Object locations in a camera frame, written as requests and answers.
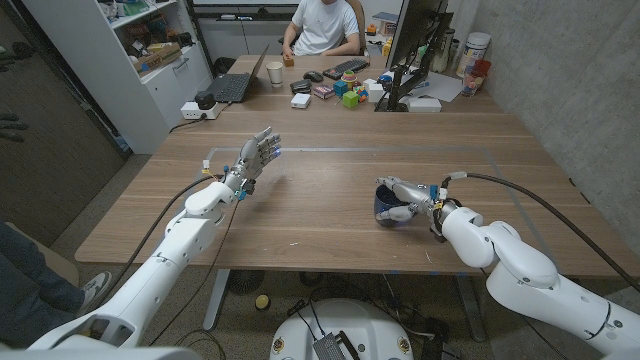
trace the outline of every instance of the white power strip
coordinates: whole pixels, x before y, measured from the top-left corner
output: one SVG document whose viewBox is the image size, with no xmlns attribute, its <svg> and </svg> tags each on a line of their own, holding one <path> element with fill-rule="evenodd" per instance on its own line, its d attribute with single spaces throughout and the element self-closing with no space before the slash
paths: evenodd
<svg viewBox="0 0 640 360">
<path fill-rule="evenodd" d="M 220 115 L 222 110 L 227 107 L 226 103 L 216 103 L 211 109 L 201 110 L 198 107 L 198 103 L 189 101 L 184 104 L 182 109 L 182 116 L 184 116 L 187 120 L 198 120 L 202 116 L 202 114 L 206 114 L 207 117 L 205 119 L 215 119 Z"/>
</svg>

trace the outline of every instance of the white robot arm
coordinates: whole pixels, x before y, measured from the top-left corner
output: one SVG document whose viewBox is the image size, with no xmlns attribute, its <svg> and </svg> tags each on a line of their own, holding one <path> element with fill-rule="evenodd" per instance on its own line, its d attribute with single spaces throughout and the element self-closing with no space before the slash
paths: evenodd
<svg viewBox="0 0 640 360">
<path fill-rule="evenodd" d="M 434 199 L 424 185 L 396 177 L 377 182 L 409 205 L 376 218 L 405 221 L 414 213 L 428 215 L 435 234 L 446 238 L 466 265 L 483 268 L 497 260 L 487 289 L 504 307 L 564 329 L 606 355 L 640 351 L 640 316 L 559 275 L 553 262 L 523 242 L 509 224 L 483 226 L 482 215 L 446 201 L 446 189 Z"/>
<path fill-rule="evenodd" d="M 279 141 L 280 135 L 271 135 L 271 128 L 248 140 L 221 182 L 213 182 L 187 198 L 185 209 L 167 225 L 160 246 L 106 304 L 51 330 L 29 350 L 138 345 L 182 270 L 213 243 L 224 219 L 222 208 L 253 193 L 263 167 L 280 155 Z M 101 335 L 79 335 L 88 333 Z"/>
</svg>

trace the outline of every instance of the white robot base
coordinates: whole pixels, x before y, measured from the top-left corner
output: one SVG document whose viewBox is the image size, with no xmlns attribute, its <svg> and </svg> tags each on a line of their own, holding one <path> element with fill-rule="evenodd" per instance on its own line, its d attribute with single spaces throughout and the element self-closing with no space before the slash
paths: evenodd
<svg viewBox="0 0 640 360">
<path fill-rule="evenodd" d="M 316 360 L 314 336 L 344 332 L 361 360 L 412 360 L 413 351 L 404 329 L 389 315 L 373 305 L 352 299 L 328 299 L 314 302 L 316 321 L 311 306 L 307 306 L 285 320 L 276 331 L 270 349 L 270 360 Z M 350 359 L 344 342 L 339 348 Z"/>
</svg>

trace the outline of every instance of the sneaker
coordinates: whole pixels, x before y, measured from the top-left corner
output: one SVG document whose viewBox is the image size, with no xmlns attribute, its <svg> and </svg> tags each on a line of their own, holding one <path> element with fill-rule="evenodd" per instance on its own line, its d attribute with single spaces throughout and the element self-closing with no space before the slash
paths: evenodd
<svg viewBox="0 0 640 360">
<path fill-rule="evenodd" d="M 105 271 L 96 275 L 91 281 L 86 283 L 82 287 L 82 291 L 84 291 L 84 302 L 80 307 L 80 310 L 76 313 L 76 316 L 82 316 L 87 311 L 89 306 L 93 305 L 95 300 L 97 300 L 100 295 L 102 295 L 105 290 L 107 290 L 107 286 L 111 282 L 111 273 Z"/>
</svg>

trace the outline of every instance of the black laptop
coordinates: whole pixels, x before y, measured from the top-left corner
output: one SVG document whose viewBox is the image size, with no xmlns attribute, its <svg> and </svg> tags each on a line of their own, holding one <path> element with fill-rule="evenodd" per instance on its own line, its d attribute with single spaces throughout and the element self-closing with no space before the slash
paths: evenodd
<svg viewBox="0 0 640 360">
<path fill-rule="evenodd" d="M 256 66 L 253 67 L 251 74 L 223 74 L 218 76 L 213 79 L 213 82 L 207 90 L 201 91 L 196 95 L 196 102 L 198 104 L 208 102 L 205 99 L 207 95 L 209 95 L 210 99 L 210 94 L 213 95 L 215 102 L 242 102 L 247 93 L 247 88 L 253 79 L 256 78 L 258 71 L 260 71 L 260 66 L 262 66 L 264 56 L 267 54 L 267 49 L 269 49 L 269 45 L 267 45 L 262 55 L 260 55 L 260 59 L 258 59 Z"/>
</svg>

